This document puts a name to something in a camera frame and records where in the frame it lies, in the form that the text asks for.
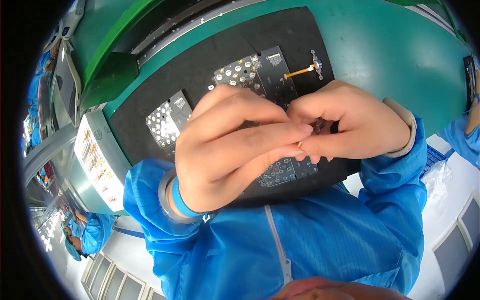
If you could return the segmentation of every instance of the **metal bracket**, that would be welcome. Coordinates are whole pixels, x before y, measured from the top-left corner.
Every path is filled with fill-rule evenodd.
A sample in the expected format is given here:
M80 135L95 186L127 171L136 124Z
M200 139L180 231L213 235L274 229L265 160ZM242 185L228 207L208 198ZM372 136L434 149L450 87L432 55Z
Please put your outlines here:
M318 59L318 57L315 55L315 50L310 50L310 53L312 54L313 62L315 62ZM315 71L317 71L317 73L318 73L318 78L320 80L323 80L324 77L322 75L322 69L316 69Z

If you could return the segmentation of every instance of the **circuit board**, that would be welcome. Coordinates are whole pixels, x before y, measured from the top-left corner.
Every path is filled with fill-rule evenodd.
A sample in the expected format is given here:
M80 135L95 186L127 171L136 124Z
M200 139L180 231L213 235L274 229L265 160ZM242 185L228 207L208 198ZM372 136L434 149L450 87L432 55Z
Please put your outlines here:
M255 53L234 61L214 72L212 80L215 85L226 83L248 88L258 96L279 105L287 110L290 102L298 98L288 66L279 46ZM239 129L259 126L259 123L246 121ZM256 181L262 187L273 187L318 172L316 164L306 157L297 161L294 157L283 158L268 167Z
M145 118L158 146L175 162L175 145L180 132L192 115L192 108L182 91L175 93Z

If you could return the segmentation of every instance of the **orange flex cable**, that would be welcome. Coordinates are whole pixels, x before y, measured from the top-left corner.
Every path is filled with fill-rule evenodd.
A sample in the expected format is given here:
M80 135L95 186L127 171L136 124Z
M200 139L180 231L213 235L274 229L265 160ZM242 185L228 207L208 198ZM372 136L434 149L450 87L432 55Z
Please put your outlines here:
M292 77L292 76L295 76L295 75L298 75L298 74L302 74L302 73L306 73L306 72L310 72L310 71L313 71L315 69L315 65L310 65L310 67L306 68L306 69L303 69L303 70L300 70L300 71L296 71L296 72L292 72L292 73L289 73L289 74L284 74L283 75L283 78L287 79L289 77Z

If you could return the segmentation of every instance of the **hand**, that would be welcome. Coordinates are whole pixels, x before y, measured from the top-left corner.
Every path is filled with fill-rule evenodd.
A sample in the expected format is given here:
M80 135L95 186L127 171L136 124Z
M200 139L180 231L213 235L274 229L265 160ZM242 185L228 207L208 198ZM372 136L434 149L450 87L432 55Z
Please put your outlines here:
M246 120L262 125L238 130ZM275 161L297 156L312 132L291 122L280 106L241 87L220 84L195 107L177 140L175 165L183 201L195 212L233 201ZM181 216L171 199L167 201Z
M82 215L82 213L81 213L80 211L78 211L78 210L75 211L75 215L77 216L77 218L79 218L79 219L81 219L81 220L83 220L83 219L85 218L85 216Z
M340 80L333 80L315 93L290 103L287 111L293 122L311 124L322 117L321 134L302 140L300 148L313 163L325 156L370 158L405 147L410 128L387 105L367 92ZM330 134L333 121L340 121L338 133Z

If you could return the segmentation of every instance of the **green workbench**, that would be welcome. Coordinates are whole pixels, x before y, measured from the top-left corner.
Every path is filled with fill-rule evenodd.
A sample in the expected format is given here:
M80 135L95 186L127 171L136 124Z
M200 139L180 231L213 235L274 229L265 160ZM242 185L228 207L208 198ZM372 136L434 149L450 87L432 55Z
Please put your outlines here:
M431 20L380 0L268 0L235 10L191 30L139 70L138 77L107 103L109 118L145 79L195 43L251 18L307 6L314 15L335 78L378 99L390 97L423 118L427 136L465 109L463 57L470 51Z

